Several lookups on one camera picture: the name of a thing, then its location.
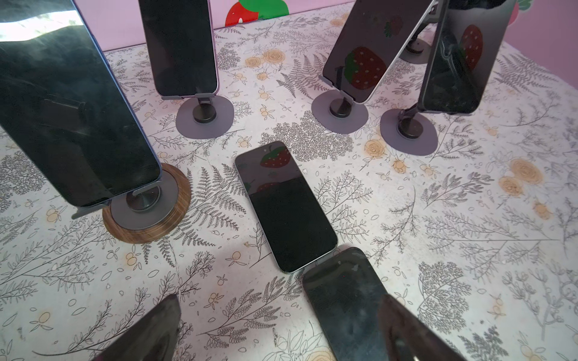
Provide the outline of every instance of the wooden base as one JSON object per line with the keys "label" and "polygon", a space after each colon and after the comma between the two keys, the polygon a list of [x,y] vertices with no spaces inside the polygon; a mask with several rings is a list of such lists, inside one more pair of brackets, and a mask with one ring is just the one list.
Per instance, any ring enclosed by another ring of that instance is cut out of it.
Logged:
{"label": "wooden base", "polygon": [[152,227],[141,230],[130,230],[122,228],[112,218],[110,207],[102,210],[102,218],[104,220],[106,229],[114,238],[117,238],[127,243],[148,243],[166,236],[172,231],[181,220],[183,220],[185,213],[191,203],[191,185],[187,177],[178,168],[162,163],[162,169],[169,172],[177,181],[179,187],[179,195],[175,208],[159,223]]}

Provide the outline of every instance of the table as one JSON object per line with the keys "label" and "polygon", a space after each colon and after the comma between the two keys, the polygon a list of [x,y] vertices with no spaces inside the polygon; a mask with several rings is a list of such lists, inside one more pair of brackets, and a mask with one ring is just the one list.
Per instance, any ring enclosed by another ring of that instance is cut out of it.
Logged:
{"label": "table", "polygon": [[216,30],[219,94],[235,105],[216,139],[179,135],[182,101],[155,92],[145,45],[106,54],[154,151],[194,191],[183,222],[151,244],[113,239],[97,213],[71,221],[1,134],[0,360],[89,359],[178,289],[176,360],[333,360],[299,274],[276,267],[232,168],[276,139],[340,247],[364,250],[387,290],[467,359],[576,358],[578,91],[503,44],[480,108],[427,115],[439,148],[413,157],[379,136],[381,114],[411,106],[424,74],[398,61],[368,123],[330,133],[310,104],[327,89],[317,75],[350,8]]}

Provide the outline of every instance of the smartphone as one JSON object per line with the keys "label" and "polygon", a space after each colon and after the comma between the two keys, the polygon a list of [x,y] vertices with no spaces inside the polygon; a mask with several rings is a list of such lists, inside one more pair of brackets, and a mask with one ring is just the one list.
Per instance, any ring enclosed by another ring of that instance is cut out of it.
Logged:
{"label": "smartphone", "polygon": [[323,76],[355,102],[367,101],[433,2],[357,0],[323,67]]}
{"label": "smartphone", "polygon": [[516,0],[447,0],[418,109],[470,114],[480,105]]}
{"label": "smartphone", "polygon": [[337,235],[285,144],[240,154],[235,166],[281,271],[297,271],[335,248]]}
{"label": "smartphone", "polygon": [[216,93],[208,0],[139,0],[154,85],[162,96]]}
{"label": "smartphone", "polygon": [[0,125],[62,197],[88,207],[161,167],[71,0],[0,2]]}
{"label": "smartphone", "polygon": [[384,361],[377,311],[387,291],[363,251],[348,248],[303,275],[303,289],[338,361]]}

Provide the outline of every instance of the tablecloth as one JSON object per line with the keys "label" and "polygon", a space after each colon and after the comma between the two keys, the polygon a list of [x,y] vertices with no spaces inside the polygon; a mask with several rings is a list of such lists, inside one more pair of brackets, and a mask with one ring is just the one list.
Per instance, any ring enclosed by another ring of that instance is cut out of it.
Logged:
{"label": "tablecloth", "polygon": [[177,291],[174,360],[333,360],[301,274],[277,268],[233,169],[273,140],[340,249],[364,250],[389,293],[467,359],[576,359],[578,91],[504,43],[474,114],[427,114],[432,155],[397,152],[379,133],[384,111],[416,101],[425,65],[397,61],[367,124],[328,132],[310,104],[328,89],[317,76],[350,8],[215,30],[219,94],[235,106],[216,139],[179,135],[183,101],[156,93],[145,45],[106,53],[159,159],[193,190],[183,222],[153,243],[117,241],[99,213],[71,221],[1,133],[0,360],[90,359]]}

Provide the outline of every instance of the floral tablecloth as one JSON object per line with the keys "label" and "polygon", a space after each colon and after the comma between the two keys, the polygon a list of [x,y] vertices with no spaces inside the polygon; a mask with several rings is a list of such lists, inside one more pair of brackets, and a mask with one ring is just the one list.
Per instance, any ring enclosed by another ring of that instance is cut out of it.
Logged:
{"label": "floral tablecloth", "polygon": [[504,44],[479,109],[427,115],[439,147],[414,157],[379,135],[381,114],[411,106],[424,74],[398,61],[368,123],[328,132],[310,104],[350,7],[216,30],[235,123],[211,140],[176,131],[182,101],[155,92],[146,46],[107,53],[154,151],[193,189],[183,222],[151,244],[115,240],[99,214],[71,221],[1,134],[0,360],[89,359],[177,291],[175,360],[333,360],[232,167],[272,140],[291,149],[340,246],[364,250],[387,290],[467,359],[576,359],[578,91]]}

